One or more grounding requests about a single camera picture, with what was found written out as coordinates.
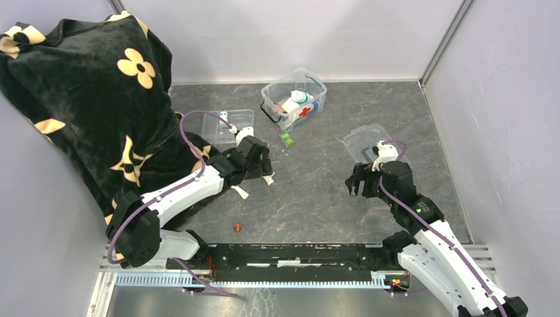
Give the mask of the blue white bandage roll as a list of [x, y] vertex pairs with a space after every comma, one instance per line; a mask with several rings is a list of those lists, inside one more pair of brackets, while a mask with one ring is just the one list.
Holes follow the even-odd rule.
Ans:
[[302, 109], [302, 112], [300, 113], [300, 116], [307, 116], [309, 113], [315, 111], [318, 109], [318, 104], [317, 103], [313, 103], [313, 104], [309, 104], [307, 107]]

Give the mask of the brown bottle orange cap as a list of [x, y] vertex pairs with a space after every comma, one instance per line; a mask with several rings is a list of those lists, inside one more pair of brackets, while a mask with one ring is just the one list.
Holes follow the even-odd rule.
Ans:
[[280, 104], [275, 104], [277, 110], [283, 114], [286, 114], [287, 112], [284, 110], [284, 108], [282, 107], [282, 105]]

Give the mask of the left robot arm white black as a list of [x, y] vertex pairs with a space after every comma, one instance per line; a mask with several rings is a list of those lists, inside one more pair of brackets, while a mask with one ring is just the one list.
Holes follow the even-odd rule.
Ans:
[[244, 180], [273, 182], [269, 147], [253, 135], [238, 138], [235, 148], [202, 163], [201, 168], [166, 187], [143, 195], [127, 192], [117, 200], [106, 229], [111, 264], [141, 267], [152, 259], [177, 257], [192, 269], [203, 267], [207, 250], [201, 242], [190, 232], [165, 226], [194, 205]]

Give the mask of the clear first aid box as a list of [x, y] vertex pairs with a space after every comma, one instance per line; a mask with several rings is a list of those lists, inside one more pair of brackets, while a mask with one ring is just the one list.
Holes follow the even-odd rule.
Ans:
[[260, 110], [282, 132], [289, 132], [323, 111], [327, 91], [318, 77], [301, 67], [261, 89]]

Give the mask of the white gauze pad packet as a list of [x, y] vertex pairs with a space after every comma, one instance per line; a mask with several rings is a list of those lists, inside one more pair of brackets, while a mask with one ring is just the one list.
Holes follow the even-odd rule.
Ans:
[[280, 106], [280, 110], [282, 111], [283, 114], [290, 114], [292, 112], [294, 112], [295, 110], [297, 110], [299, 107], [299, 104], [297, 102], [295, 102], [294, 100], [292, 100], [291, 98], [286, 99]]

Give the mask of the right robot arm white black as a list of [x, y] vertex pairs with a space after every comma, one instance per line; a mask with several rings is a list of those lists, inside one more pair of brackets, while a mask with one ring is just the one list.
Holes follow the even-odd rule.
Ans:
[[408, 163], [356, 164], [345, 185], [351, 195], [378, 198], [389, 206], [403, 230], [383, 240], [382, 263], [410, 272], [452, 316], [527, 315], [527, 304], [492, 282], [437, 205], [417, 192]]

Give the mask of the clear compartment tray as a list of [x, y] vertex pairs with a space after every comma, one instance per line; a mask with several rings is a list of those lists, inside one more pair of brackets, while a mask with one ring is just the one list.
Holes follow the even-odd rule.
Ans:
[[[221, 110], [213, 111], [212, 114], [219, 116], [221, 112], [228, 113], [227, 122], [236, 126], [238, 129], [243, 127], [254, 126], [254, 111], [250, 109], [242, 110]], [[235, 142], [234, 135], [229, 131], [228, 127], [215, 116], [205, 114], [203, 117], [203, 125], [201, 136], [213, 145], [229, 146]]]

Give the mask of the green small medicine box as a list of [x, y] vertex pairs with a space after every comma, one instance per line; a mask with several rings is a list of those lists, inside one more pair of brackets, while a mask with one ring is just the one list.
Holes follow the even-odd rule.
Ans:
[[295, 144], [294, 139], [287, 132], [281, 133], [279, 135], [279, 137], [280, 137], [282, 143], [284, 144], [284, 146], [288, 149], [291, 148]]

